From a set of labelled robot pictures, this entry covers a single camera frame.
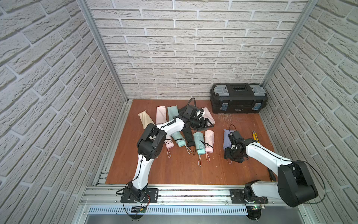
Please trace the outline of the mint green sleeved umbrella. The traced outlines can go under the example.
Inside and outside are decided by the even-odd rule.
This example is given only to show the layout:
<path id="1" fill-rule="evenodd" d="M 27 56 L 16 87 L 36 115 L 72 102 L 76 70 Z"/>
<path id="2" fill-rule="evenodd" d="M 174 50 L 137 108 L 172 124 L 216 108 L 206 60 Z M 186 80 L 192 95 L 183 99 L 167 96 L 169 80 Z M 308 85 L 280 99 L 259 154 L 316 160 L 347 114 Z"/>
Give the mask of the mint green sleeved umbrella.
<path id="1" fill-rule="evenodd" d="M 174 117 L 179 115 L 177 106 L 170 106 L 167 108 L 168 120 L 171 121 Z"/>

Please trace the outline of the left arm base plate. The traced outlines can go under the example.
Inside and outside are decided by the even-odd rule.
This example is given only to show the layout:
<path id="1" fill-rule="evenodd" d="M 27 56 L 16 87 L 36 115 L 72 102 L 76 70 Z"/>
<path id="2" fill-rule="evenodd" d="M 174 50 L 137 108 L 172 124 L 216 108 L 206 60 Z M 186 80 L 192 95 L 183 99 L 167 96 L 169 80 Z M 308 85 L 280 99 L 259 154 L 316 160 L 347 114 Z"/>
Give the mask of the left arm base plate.
<path id="1" fill-rule="evenodd" d="M 157 203 L 158 188 L 146 188 L 142 191 L 131 191 L 129 187 L 123 189 L 121 193 L 121 203 Z"/>

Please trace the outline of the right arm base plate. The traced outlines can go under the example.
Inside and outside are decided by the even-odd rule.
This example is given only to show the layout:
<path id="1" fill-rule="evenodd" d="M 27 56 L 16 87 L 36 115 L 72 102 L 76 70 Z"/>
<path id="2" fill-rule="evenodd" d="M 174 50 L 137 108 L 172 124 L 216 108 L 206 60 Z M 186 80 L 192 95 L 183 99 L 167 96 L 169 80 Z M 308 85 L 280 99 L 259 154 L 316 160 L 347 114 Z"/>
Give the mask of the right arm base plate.
<path id="1" fill-rule="evenodd" d="M 240 204 L 240 203 L 267 204 L 267 203 L 269 203 L 267 197 L 255 196 L 250 188 L 230 189 L 229 192 L 230 192 L 231 201 L 233 204 Z"/>

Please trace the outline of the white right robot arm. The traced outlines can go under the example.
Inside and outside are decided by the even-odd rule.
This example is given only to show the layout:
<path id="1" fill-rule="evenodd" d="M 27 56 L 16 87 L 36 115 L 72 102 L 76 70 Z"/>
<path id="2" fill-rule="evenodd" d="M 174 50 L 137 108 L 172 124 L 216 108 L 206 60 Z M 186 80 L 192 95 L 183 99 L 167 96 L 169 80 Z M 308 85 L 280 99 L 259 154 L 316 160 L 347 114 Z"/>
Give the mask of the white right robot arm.
<path id="1" fill-rule="evenodd" d="M 318 190 L 304 161 L 282 157 L 254 139 L 244 139 L 238 131 L 230 132 L 227 138 L 230 146 L 225 148 L 225 159 L 242 163 L 253 158 L 278 177 L 274 182 L 255 180 L 245 184 L 242 194 L 248 203 L 262 203 L 270 197 L 296 207 L 318 197 Z"/>

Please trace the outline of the light pink sleeved umbrella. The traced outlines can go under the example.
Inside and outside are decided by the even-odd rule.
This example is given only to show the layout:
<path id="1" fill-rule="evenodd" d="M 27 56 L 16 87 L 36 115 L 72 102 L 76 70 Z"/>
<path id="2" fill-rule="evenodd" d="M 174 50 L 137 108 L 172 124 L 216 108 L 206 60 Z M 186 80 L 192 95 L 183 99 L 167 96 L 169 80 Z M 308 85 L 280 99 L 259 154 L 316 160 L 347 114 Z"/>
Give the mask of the light pink sleeved umbrella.
<path id="1" fill-rule="evenodd" d="M 165 106 L 158 106 L 156 108 L 156 125 L 167 122 L 167 110 Z"/>

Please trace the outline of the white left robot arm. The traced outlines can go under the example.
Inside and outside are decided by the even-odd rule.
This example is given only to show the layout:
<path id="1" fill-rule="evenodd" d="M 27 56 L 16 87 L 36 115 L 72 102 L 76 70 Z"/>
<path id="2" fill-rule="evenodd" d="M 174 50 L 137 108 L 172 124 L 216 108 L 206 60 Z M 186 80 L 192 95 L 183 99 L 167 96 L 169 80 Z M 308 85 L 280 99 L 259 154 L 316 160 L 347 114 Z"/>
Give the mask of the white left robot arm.
<path id="1" fill-rule="evenodd" d="M 182 131 L 186 127 L 196 131 L 203 131 L 212 128 L 213 126 L 214 123 L 208 118 L 201 117 L 199 119 L 186 119 L 179 115 L 163 124 L 155 125 L 149 123 L 137 142 L 138 165 L 133 180 L 127 185 L 131 196 L 135 198 L 135 201 L 142 201 L 146 195 L 151 166 L 161 153 L 167 137 L 175 132 Z"/>

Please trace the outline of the beige umbrella sleeve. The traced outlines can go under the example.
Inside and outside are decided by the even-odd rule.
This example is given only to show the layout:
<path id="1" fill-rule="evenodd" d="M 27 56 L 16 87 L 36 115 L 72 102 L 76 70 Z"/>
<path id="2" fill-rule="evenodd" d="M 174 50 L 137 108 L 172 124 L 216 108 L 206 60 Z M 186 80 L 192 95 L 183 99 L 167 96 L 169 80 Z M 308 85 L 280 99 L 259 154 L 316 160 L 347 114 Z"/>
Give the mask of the beige umbrella sleeve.
<path id="1" fill-rule="evenodd" d="M 151 117 L 148 115 L 148 113 L 146 112 L 146 110 L 144 110 L 143 112 L 138 114 L 141 123 L 143 125 L 143 129 L 146 129 L 146 127 L 149 124 L 154 124 L 153 120 L 151 119 Z"/>

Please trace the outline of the lilac sleeved umbrella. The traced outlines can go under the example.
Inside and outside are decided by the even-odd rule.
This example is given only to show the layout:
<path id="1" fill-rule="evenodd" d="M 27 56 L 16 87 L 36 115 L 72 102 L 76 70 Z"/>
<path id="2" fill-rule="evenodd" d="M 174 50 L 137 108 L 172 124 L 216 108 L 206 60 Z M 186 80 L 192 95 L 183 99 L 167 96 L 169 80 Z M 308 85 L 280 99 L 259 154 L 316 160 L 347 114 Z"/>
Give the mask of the lilac sleeved umbrella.
<path id="1" fill-rule="evenodd" d="M 224 130 L 224 143 L 223 143 L 223 148 L 224 148 L 224 158 L 226 160 L 231 160 L 231 161 L 236 161 L 236 152 L 237 152 L 237 148 L 235 145 L 232 144 L 231 142 L 231 133 L 234 133 L 234 130 Z"/>

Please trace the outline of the black umbrella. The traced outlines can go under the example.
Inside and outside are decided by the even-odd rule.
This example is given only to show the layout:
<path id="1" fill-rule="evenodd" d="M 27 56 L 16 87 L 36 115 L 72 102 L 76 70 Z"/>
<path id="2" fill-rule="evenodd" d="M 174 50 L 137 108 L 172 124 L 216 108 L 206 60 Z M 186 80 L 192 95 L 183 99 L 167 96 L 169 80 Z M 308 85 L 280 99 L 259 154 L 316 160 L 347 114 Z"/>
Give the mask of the black umbrella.
<path id="1" fill-rule="evenodd" d="M 186 140 L 186 149 L 189 154 L 195 155 L 195 151 L 191 150 L 191 147 L 195 146 L 195 141 L 192 135 L 192 130 L 190 127 L 185 127 L 182 130 L 184 138 Z"/>

